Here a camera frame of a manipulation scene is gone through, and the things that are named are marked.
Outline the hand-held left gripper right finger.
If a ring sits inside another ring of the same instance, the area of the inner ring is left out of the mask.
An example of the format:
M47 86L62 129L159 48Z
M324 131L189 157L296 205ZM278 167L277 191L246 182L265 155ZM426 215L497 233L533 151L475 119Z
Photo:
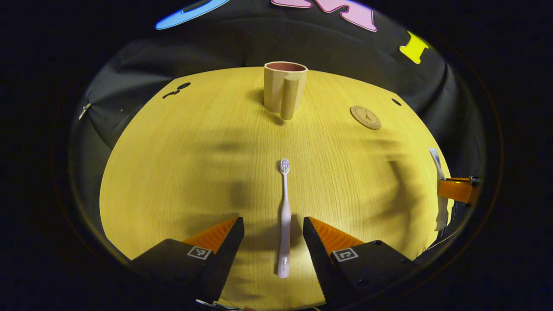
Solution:
M314 217L304 217L302 234L328 305L376 295L419 267L382 240L363 242Z

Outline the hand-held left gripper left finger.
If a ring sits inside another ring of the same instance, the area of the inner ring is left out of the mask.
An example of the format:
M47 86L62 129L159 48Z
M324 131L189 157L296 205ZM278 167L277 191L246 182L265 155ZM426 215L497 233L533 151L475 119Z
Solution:
M180 305L212 305L220 299L245 234L243 217L183 241L167 238L130 260L130 268Z

